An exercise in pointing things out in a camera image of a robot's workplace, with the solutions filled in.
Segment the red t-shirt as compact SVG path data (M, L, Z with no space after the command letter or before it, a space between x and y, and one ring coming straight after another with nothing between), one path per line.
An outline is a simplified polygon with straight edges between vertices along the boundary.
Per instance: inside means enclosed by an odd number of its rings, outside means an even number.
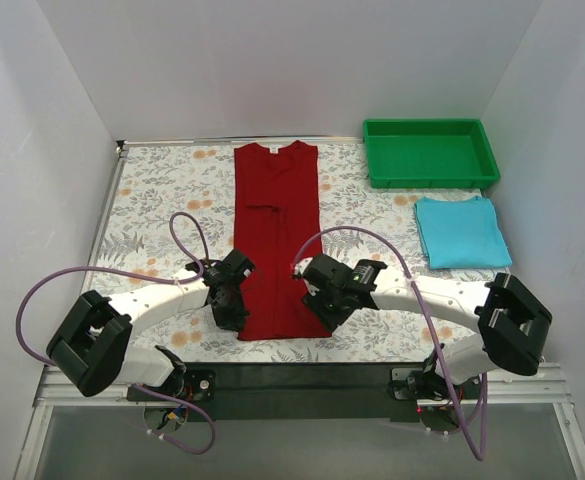
M238 339L329 337L292 278L297 252L320 231L318 148L250 143L234 150L234 168L234 247L257 269L241 287L249 315Z

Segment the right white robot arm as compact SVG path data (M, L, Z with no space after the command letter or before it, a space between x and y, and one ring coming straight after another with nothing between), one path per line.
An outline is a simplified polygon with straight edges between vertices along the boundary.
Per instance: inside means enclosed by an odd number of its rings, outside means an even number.
M394 389L406 398L449 399L467 381L496 369L536 375L552 323L549 310L506 273L486 283L408 278L381 261L364 259L350 267L319 254L297 263L294 276L307 287L304 305L330 331L362 309L428 312L471 330L394 380Z

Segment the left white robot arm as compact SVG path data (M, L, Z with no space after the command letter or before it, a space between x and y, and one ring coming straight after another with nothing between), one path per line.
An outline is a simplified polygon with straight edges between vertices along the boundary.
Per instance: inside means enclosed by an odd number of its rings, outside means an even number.
M185 386L185 363L168 348L134 344L149 328L182 313L212 309L221 329L239 332L249 315L241 292L255 266L239 250L219 262L191 262L165 283L109 297L82 294L47 345L48 358L86 397L112 384L140 383L165 400Z

